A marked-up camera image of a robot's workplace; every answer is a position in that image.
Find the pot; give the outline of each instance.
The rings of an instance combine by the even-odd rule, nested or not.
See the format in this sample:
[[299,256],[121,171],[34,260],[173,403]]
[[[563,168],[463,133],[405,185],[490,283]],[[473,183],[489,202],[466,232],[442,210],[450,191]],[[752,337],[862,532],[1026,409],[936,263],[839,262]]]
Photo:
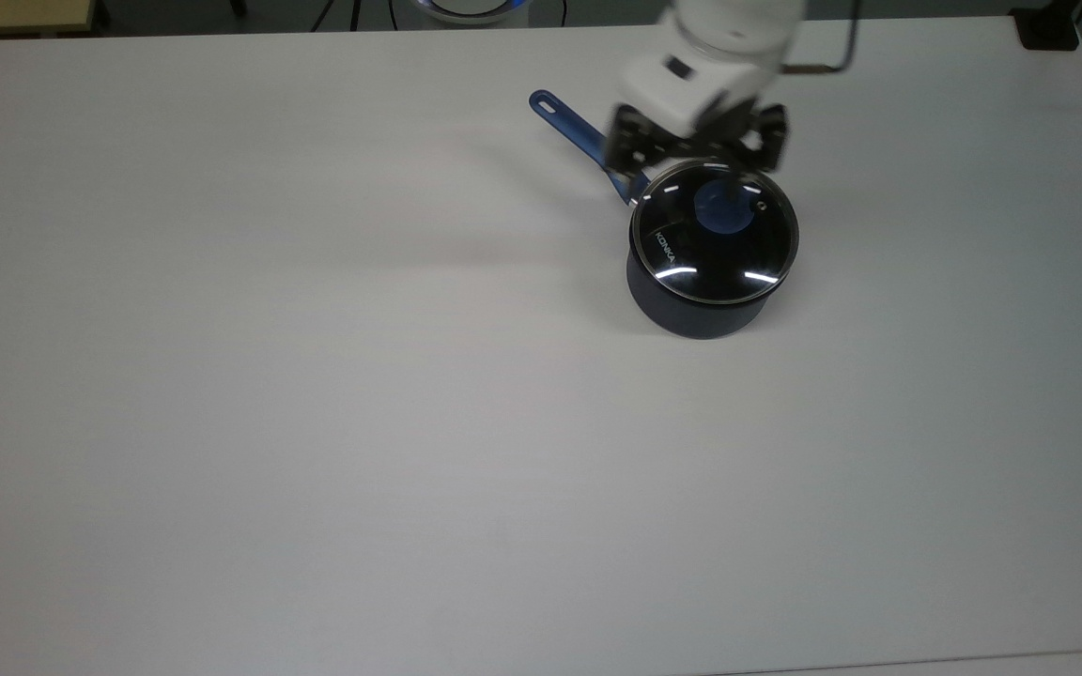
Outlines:
[[[549,91],[532,109],[604,168],[604,134]],[[800,228],[782,189],[713,159],[687,160],[617,193],[634,206],[626,279],[637,307],[687,339],[720,339],[754,320],[787,278]]]

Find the white table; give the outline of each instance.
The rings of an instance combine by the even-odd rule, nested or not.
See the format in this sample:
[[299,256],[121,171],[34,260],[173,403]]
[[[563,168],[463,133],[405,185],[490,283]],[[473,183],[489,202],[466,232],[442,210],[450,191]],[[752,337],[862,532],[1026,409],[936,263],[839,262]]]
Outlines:
[[812,676],[1082,676],[1082,653],[821,668]]
[[1082,52],[780,81],[800,257],[692,342],[525,103],[649,30],[0,42],[0,675],[1082,650]]

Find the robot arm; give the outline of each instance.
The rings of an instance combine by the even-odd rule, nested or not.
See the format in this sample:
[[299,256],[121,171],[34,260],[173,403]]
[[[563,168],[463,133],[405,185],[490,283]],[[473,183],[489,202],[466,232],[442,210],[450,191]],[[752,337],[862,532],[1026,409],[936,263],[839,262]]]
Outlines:
[[[609,171],[634,178],[667,158],[713,157],[770,171],[787,133],[781,106],[755,110],[778,76],[807,0],[674,0],[660,38],[623,71],[605,145]],[[742,137],[755,132],[756,148]]]

